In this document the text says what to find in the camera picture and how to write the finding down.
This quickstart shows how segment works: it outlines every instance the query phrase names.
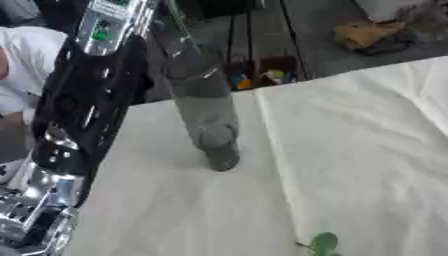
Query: white cloth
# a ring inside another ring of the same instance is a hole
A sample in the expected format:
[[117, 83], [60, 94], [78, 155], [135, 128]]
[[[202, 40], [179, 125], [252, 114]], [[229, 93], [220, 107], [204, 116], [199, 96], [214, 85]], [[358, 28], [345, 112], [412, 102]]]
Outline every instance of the white cloth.
[[24, 112], [30, 122], [45, 79], [54, 70], [66, 35], [40, 27], [0, 27], [0, 47], [7, 55], [9, 71], [0, 80], [0, 114]]
[[251, 95], [235, 97], [243, 159], [225, 173], [206, 167], [173, 102], [131, 108], [66, 255], [297, 256]]
[[298, 240], [345, 256], [443, 256], [448, 58], [258, 92]]
[[132, 108], [67, 255], [297, 256], [295, 239], [330, 231], [345, 256], [444, 256], [446, 67], [240, 93], [242, 162], [228, 173], [204, 167], [172, 102]]

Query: robotic arm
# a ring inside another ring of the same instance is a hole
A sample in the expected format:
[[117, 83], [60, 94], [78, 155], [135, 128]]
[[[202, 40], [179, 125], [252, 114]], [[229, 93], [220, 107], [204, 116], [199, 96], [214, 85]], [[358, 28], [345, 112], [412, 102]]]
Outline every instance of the robotic arm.
[[148, 70], [147, 36], [182, 26], [159, 0], [91, 0], [56, 60], [32, 125], [35, 147], [0, 190], [0, 255], [61, 255], [98, 167]]

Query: white shirt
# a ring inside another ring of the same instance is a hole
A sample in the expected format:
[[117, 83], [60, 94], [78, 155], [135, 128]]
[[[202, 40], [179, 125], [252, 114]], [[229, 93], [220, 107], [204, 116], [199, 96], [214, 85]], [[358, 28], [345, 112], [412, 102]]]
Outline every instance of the white shirt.
[[0, 27], [0, 46], [8, 59], [8, 76], [0, 80], [0, 114], [23, 112], [29, 124], [66, 35], [41, 27]]

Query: person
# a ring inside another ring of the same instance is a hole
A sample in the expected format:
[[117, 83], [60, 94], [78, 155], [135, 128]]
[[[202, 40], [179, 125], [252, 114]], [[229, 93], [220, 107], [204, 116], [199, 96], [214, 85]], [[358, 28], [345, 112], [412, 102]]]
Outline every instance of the person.
[[11, 154], [11, 148], [24, 145], [9, 145], [14, 141], [11, 134], [31, 124], [66, 37], [42, 27], [0, 27], [0, 184], [20, 166], [21, 160]]

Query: floor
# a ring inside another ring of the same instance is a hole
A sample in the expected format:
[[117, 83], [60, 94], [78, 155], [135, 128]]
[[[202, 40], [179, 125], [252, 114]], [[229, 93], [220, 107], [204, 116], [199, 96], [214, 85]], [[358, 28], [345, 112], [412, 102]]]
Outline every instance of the floor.
[[[182, 6], [191, 7], [190, 0], [177, 0]], [[293, 55], [297, 56], [297, 47], [292, 43], [288, 23], [281, 6], [282, 0], [265, 0], [266, 8], [251, 13], [252, 55], [255, 60]], [[288, 11], [291, 25], [296, 32], [300, 56], [303, 60], [306, 79], [315, 79], [335, 75], [351, 70], [376, 67], [436, 56], [447, 55], [445, 41], [418, 44], [407, 51], [384, 54], [374, 57], [361, 56], [335, 44], [332, 39], [333, 28], [345, 22], [366, 19], [366, 15], [354, 0], [283, 0]], [[208, 21], [195, 21], [189, 25], [193, 36], [201, 43], [209, 43], [222, 49], [227, 55], [229, 39], [229, 16]], [[249, 40], [247, 16], [235, 17], [232, 62], [249, 59]], [[156, 89], [150, 93], [150, 101], [168, 99], [169, 93], [163, 79], [155, 78]]]

